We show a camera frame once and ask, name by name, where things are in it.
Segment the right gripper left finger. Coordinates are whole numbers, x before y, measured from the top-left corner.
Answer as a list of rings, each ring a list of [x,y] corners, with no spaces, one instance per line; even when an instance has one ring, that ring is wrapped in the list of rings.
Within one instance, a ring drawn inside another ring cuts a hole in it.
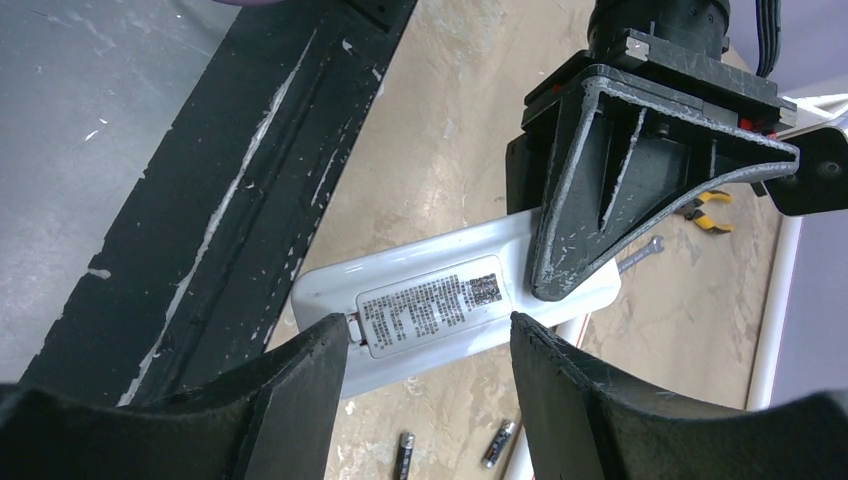
[[[347,363],[331,314],[282,346],[147,406],[1,388],[5,479],[319,479]]]

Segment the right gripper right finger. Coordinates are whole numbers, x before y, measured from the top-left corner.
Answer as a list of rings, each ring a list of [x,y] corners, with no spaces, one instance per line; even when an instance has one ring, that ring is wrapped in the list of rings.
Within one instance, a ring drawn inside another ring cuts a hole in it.
[[[532,317],[510,351],[539,479],[843,479],[847,395],[758,411],[696,400],[627,373]]]

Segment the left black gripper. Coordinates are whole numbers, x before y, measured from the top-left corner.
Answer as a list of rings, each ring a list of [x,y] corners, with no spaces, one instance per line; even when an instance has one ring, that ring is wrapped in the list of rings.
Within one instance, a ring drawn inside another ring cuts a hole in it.
[[[699,194],[799,166],[777,138],[796,110],[774,83],[634,29],[574,54],[524,106],[506,202],[542,209],[529,277],[542,301],[564,299]]]

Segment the white remote control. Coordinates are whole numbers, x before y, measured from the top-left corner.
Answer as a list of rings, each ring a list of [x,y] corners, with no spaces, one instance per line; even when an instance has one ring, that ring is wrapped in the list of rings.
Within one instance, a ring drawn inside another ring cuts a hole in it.
[[[299,330],[346,318],[341,395],[357,396],[466,358],[510,338],[510,316],[557,326],[612,303],[621,288],[607,262],[565,299],[535,298],[526,278],[536,209],[315,269],[298,278]]]

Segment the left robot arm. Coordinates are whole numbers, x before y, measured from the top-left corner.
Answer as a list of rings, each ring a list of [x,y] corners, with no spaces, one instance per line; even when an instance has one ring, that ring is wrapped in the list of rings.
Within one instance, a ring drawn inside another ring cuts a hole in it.
[[[524,100],[507,150],[510,212],[538,208],[527,285],[564,299],[699,194],[795,173],[796,110],[725,64],[726,1],[599,1],[588,47]]]

